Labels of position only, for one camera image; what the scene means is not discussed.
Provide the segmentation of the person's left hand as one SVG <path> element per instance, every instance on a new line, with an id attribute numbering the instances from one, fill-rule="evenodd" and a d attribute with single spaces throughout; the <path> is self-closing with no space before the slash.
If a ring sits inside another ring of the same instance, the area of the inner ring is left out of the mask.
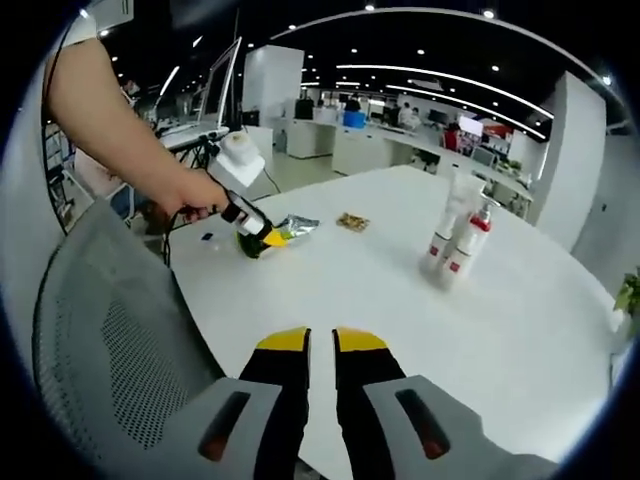
<path id="1" fill-rule="evenodd" d="M 169 215 L 180 213 L 195 223 L 229 205 L 226 190 L 201 169 L 186 169 L 174 182 L 165 209 Z"/>

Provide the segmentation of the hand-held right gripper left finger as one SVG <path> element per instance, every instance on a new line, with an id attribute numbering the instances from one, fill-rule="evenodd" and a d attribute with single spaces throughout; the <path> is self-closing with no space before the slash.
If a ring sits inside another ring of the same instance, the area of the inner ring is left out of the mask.
<path id="1" fill-rule="evenodd" d="M 291 479 L 309 415 L 308 327 L 256 345 L 237 378 L 197 395 L 169 422 L 161 479 Z"/>

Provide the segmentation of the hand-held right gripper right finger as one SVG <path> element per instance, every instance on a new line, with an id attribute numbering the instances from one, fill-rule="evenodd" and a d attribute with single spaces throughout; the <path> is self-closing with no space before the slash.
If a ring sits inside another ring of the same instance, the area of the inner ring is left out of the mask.
<path id="1" fill-rule="evenodd" d="M 555 463 L 491 441 L 481 417 L 420 375 L 386 343 L 333 330 L 336 414 L 356 479 L 548 479 Z"/>

